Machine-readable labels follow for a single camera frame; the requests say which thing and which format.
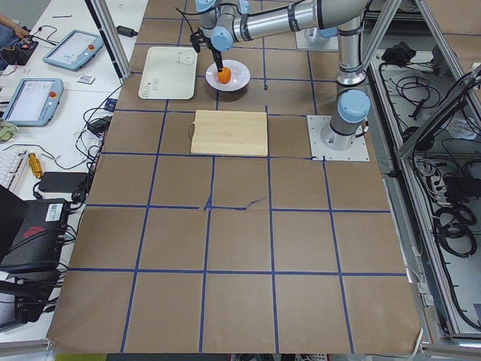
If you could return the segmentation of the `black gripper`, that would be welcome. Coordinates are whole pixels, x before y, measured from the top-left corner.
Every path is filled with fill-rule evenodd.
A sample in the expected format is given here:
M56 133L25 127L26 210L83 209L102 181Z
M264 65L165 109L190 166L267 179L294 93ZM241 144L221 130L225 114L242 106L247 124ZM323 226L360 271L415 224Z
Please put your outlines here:
M194 47L196 53L199 53L199 47L206 42L205 36L202 30L197 30L192 32L189 36L191 45ZM222 54L215 50L213 52L213 59L216 64L216 69L218 72L222 72Z

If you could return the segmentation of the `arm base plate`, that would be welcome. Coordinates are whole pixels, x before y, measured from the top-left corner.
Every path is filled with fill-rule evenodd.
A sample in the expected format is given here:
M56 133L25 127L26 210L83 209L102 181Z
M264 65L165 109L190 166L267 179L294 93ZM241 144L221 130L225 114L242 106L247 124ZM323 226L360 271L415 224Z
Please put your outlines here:
M307 130L312 160L370 161L361 125L352 135L339 135L331 128L331 116L308 115Z
M298 50L337 52L337 28L310 28L295 33Z

